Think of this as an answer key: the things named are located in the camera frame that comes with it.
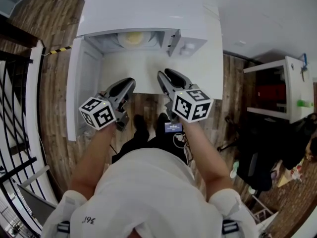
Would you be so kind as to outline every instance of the yellow and black tape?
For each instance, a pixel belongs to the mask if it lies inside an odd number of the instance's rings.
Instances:
[[[62,52],[62,51],[66,51],[66,50],[70,50],[73,46],[67,46],[67,47],[64,47],[64,48],[60,48],[58,50],[52,50],[51,52],[47,53],[45,56],[48,56],[48,55],[52,55],[52,54],[56,54],[56,53],[59,53],[59,52]]]

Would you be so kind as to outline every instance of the black pants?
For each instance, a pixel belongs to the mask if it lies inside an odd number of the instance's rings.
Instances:
[[[173,143],[173,137],[175,133],[165,133],[165,122],[169,122],[169,120],[160,120],[160,118],[158,119],[158,125],[155,131],[156,137],[150,141],[148,141],[150,134],[146,129],[137,130],[134,133],[134,137],[122,146],[120,152],[117,155],[112,157],[112,163],[115,163],[125,154],[133,150],[141,148],[158,148],[175,155],[188,165],[184,149],[176,147]],[[176,138],[174,141],[177,146],[184,147],[183,142],[178,141]]]

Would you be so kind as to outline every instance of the green object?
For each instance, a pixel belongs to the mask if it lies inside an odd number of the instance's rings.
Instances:
[[[238,168],[239,168],[239,161],[235,161],[233,163],[233,169],[230,172],[231,179],[234,179],[237,176]]]
[[[313,102],[310,102],[310,101],[298,100],[297,101],[297,106],[298,107],[310,108],[310,107],[313,107],[314,104],[313,104]]]
[[[256,190],[255,190],[255,189],[252,189],[252,187],[249,186],[248,192],[249,192],[251,195],[253,195],[254,193],[256,193]]]

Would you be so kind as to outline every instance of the white wall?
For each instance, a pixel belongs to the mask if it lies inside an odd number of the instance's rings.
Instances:
[[[292,236],[292,238],[313,238],[317,235],[317,207],[304,222],[304,224],[297,230],[297,232]]]
[[[219,8],[224,50],[255,59],[267,52],[294,58],[307,53],[317,78],[317,0],[210,0],[210,3]]]

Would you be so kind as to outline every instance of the red object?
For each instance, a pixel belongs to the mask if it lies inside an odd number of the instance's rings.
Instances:
[[[260,100],[281,101],[286,100],[286,87],[281,85],[257,86],[257,97]]]

